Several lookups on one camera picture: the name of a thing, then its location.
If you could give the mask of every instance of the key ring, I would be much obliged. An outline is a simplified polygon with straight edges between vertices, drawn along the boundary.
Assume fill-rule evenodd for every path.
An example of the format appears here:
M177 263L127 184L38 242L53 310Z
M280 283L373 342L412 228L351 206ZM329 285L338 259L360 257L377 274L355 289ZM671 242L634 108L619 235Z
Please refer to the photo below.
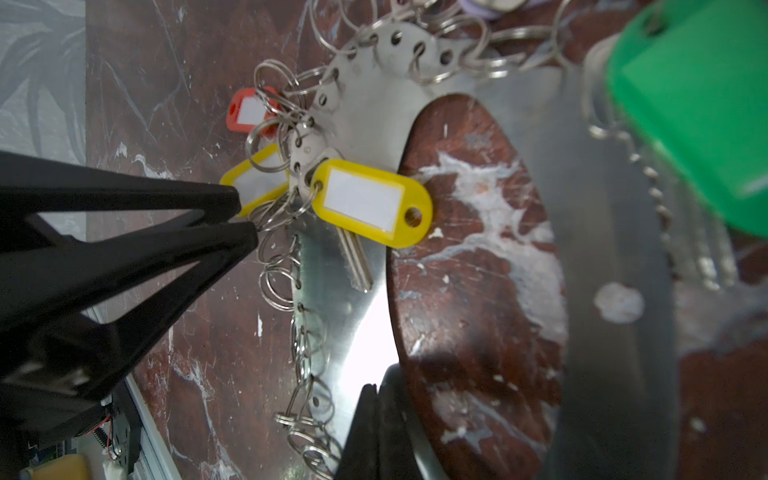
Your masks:
M555 60L558 61L558 63L560 63L560 65L564 67L574 66L574 64L571 63L571 61L563 55L562 47L558 41L560 21L562 20L563 12L565 12L565 7L567 7L569 3L571 3L571 0L562 0L560 2L558 10L554 13L554 19L552 20L552 33L550 36L550 41L552 42L552 56Z
M477 43L467 47L459 56L477 58L488 47L488 43L491 39L491 33L488 29L488 24L486 24L485 20L482 18L476 17L474 15L456 15L455 17L448 18L447 20L444 20L442 23L440 23L439 30L436 31L433 35L436 38L440 38L443 35L447 35L448 33L456 30L457 28L472 24L477 24L480 26L480 38L477 40ZM425 51L426 44L424 42L419 42L416 44L413 52L413 58L411 59L411 63L408 65L408 73L413 81L422 85L437 84L452 77L462 70L460 65L458 68L455 68L452 71L445 71L440 74L433 75L432 77L423 76L419 68L419 57L421 57Z
M290 252L293 251L294 244L298 241L298 237L296 235L293 236L293 240L291 241L291 246L288 250L289 251L288 254L275 253L268 260L264 259L264 250L266 249L266 245L269 243L268 240L272 237L272 235L275 232L277 232L277 229L269 230L266 232L266 235L264 236L264 238L260 239L261 244L259 245L259 248L256 251L256 261L258 263L261 263L264 266L272 266L272 265L277 265L278 263L282 263L285 260L290 260L296 266L301 266L301 262L299 261L299 259L290 255Z
M325 65L321 65L319 67L311 68L310 70L307 70L302 74L299 74L296 77L299 85L301 85L303 82L314 77L321 77L321 79L319 82L317 82L317 84L312 85L311 87L302 88L302 89L298 89L298 88L294 89L294 88L291 88L289 85L283 89L283 94L286 95L287 97L295 97L297 95L306 95L314 91L318 91L320 88L325 87L326 85L330 84L332 81L336 81L336 79L339 78L338 68L332 68L330 75L328 75L327 77L324 77L326 73L326 69L327 67Z
M355 33L360 31L360 29L363 28L363 26L353 24L352 21L349 20L349 17L346 16L346 10L344 9L343 0L338 0L338 2L339 2L339 10L341 11L341 18L344 21L344 23L346 23L348 27L354 30ZM373 17L373 21L375 21L379 17L379 3L376 0L371 0L371 10L372 10L371 16Z
M287 141L291 130L296 130L296 122L289 115L288 121L277 128L277 135L275 136L277 153L279 154L280 159L285 162L285 168L290 166L290 147L288 146Z
M288 443L290 444L290 446L293 449L293 451L295 451L296 453L298 453L301 456L303 456L302 452L303 452L304 448L306 447L306 445L298 445L293 440L293 437L299 437L300 439L306 440L306 441L309 442L307 445L314 445L317 449L324 450L328 455L333 455L330 452L330 450L322 443L322 441L320 439L318 439L316 436L310 435L309 433L304 432L303 430L291 429L291 430L288 431ZM319 458L312 458L312 459L310 459L310 461L315 466L321 465L321 462L322 462L322 460L320 460Z
M277 214L285 210L284 202L287 200L287 198L288 198L288 192L284 192L275 200L264 202L263 204L254 208L248 214L248 220L256 224L256 230L264 231L263 228L273 220L273 217L275 217ZM267 214L270 214L269 220L264 221L264 217Z
M293 202L295 198L296 198L295 190L292 190L290 192L285 192L284 194L280 195L277 199L273 200L267 209L260 212L258 217L254 215L251 221L253 221L256 224L257 230L261 232L269 232L283 225L287 225L289 222L284 221L285 218L283 218L282 220L279 220L275 224L271 224L271 223L274 222L275 219L278 218L281 214L286 212L288 205L291 202ZM269 214L269 216L266 220L264 220L264 217L267 214ZM293 217L290 214L285 214L285 215L288 219L290 219L290 221L293 221Z
M267 127L271 127L273 125L289 125L292 127L293 122L283 117L267 118L265 121L253 127L253 130L250 131L250 133L245 139L246 158L248 159L250 164L253 166L253 168L257 169L260 172L264 172L265 174L273 174L275 172L285 170L286 168L288 168L288 165L290 164L290 160L287 157L284 157L283 155L280 155L280 159L283 161L283 163L281 163L280 165L277 165L276 167L264 167L263 165L253 161L253 142L256 141L256 139L259 137L259 135L261 135L261 132L264 129L266 129Z
M299 215L309 210L310 207L312 206L312 202L315 201L315 198L317 198L317 194L319 194L321 190L323 190L323 182L318 180L312 185L312 190L310 190L310 195L307 197L306 201L302 204L301 207L299 207L298 210L296 210L295 212L292 212L291 216L298 217Z
M304 109L306 107L306 104L304 103L302 103L301 105L296 105L285 97L281 97L279 95L275 95L275 94L272 94L271 92L264 90L265 81L263 80L263 78L261 78L261 71L264 70L265 68L269 68L270 70L276 71L278 74L280 74L283 77L283 79L285 79L288 85L294 86L296 88L299 87L299 81L296 79L296 75L294 75L293 72L288 68L288 66L285 65L283 62L272 59L272 58L262 61L253 70L253 87L256 89L257 94L259 95L262 102L264 103L264 107L268 111L276 115L281 115L281 114L284 115L285 114L284 111L281 111L280 109L276 109L272 107L272 105L269 105L269 100L274 100L289 111L295 110L295 109Z
M451 19L455 15L458 15L462 11L462 5L457 1L454 0L454 2L451 4L450 7L446 8L442 12L438 12L435 14L425 14L427 8L435 5L438 0L435 0L433 2L426 2L423 6L417 7L413 5L413 0L409 0L409 5L411 8L413 8L413 11L415 12L415 23L425 30L430 30L432 27L436 26L437 28L440 28L443 22L446 20Z
M550 38L552 27L549 25L529 25L525 27L507 28L506 30L495 31L491 34L488 45L500 43L502 41L540 39ZM508 65L519 66L525 60L525 53L519 52L498 58L473 58L468 55L459 57L459 64L467 69L484 73L488 78L501 78L509 72Z
M272 280L270 277L270 273L279 273L280 275L283 275L284 277L290 279L293 282L293 285L297 288L301 288L301 280L297 279L290 270L288 270L285 267L282 266L268 266L266 267L261 274L259 275L259 286L263 288L262 279L266 278L266 288L270 291L274 299L277 299L278 302L281 302L281 305L283 306L289 306L293 309L293 299L290 299L281 293L277 292L274 285L272 285Z
M320 33L320 29L317 28L317 20L315 19L315 9L317 8L318 3L319 0L310 0L307 3L307 8L310 9L310 24L312 24L312 31L314 32L317 41L323 47L328 48L336 55L351 55L355 53L357 51L357 47L347 48L346 50L339 50L338 48L334 47L331 42L327 41L325 37L323 37L323 34Z
M319 470L314 464L310 464L310 461L306 457L307 452L314 451L316 453L319 453L321 456L326 457L330 460L333 460L335 462L339 461L339 458L335 456L329 449L325 449L323 447L318 447L314 444L305 445L304 448L301 451L301 458L304 459L304 462L307 464L307 466L310 468L310 470L313 471L315 475L322 478L323 480L333 480L333 477L326 473L323 470Z
M288 417L297 417L301 415L301 412L304 411L307 404L310 402L310 396L312 396L312 387L314 385L314 377L311 375L308 376L306 379L300 380L296 383L296 386L293 387L293 392L291 392L290 400L288 401L288 406L286 408L286 412L284 413L285 416ZM293 404L296 403L296 398L298 398L299 392L304 389L306 392L304 401L301 404L301 408L296 413L296 415L293 414Z

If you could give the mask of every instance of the marble table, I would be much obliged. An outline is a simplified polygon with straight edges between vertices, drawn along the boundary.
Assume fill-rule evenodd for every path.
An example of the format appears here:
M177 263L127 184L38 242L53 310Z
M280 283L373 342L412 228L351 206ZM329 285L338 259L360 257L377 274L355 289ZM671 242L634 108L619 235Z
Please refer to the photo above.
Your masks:
M551 22L556 4L532 3L494 28ZM368 2L346 5L357 21L369 15ZM582 60L640 7L575 2L569 58ZM317 19L338 45L349 37L335 2L320 2ZM244 136L224 118L256 64L277 58L303 71L330 59L303 0L89 1L87 48L88 165L203 182L243 160ZM482 106L452 96L419 116L400 173L425 181L435 202L428 238L388 260L392 327L430 442L452 478L532 478L541 458L531 446L546 447L561 401L568 333L557 251L525 159ZM88 239L172 214L91 215ZM768 475L768 244L733 240L741 282L731 292L674 287L679 478ZM262 300L254 255L134 373L183 478L306 477L272 420L293 388L290 317ZM101 309L115 318L175 275Z

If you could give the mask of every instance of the key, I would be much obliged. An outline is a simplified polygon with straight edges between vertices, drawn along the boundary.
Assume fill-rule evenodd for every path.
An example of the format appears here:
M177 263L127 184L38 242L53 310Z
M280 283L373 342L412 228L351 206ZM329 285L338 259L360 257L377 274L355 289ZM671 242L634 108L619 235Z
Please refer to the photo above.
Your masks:
M352 288L368 293L373 288L373 278L368 265L366 252L360 244L360 238L356 233L336 227L341 242L341 254L350 273Z

